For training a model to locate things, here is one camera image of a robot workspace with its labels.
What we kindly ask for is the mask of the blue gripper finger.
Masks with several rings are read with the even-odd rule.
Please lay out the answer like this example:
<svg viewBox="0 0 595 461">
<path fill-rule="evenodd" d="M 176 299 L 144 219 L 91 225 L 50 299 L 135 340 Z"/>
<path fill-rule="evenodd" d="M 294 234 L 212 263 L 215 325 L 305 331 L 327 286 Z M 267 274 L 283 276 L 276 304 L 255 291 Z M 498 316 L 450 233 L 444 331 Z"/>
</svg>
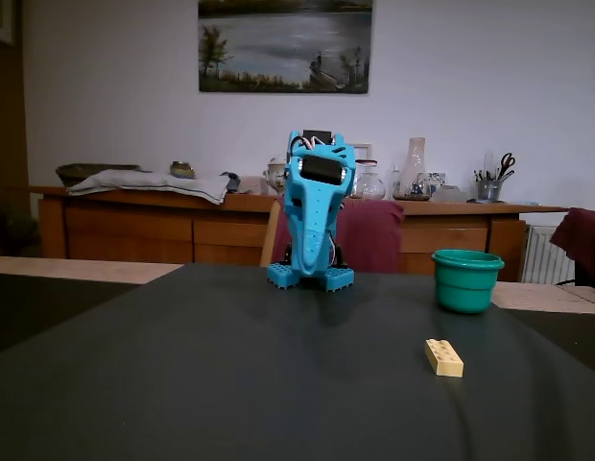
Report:
<svg viewBox="0 0 595 461">
<path fill-rule="evenodd" d="M 343 198 L 341 185 L 290 185 L 292 268 L 302 277 L 318 277 L 330 266 Z"/>
</svg>

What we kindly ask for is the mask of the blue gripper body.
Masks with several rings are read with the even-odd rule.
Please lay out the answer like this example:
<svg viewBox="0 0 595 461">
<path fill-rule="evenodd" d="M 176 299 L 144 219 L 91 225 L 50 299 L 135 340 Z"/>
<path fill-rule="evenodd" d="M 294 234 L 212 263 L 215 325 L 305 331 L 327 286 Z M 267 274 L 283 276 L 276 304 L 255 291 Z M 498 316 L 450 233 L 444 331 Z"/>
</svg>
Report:
<svg viewBox="0 0 595 461">
<path fill-rule="evenodd" d="M 332 214 L 342 207 L 356 171 L 352 146 L 314 146 L 293 149 L 286 165 L 285 198 L 300 214 Z"/>
</svg>

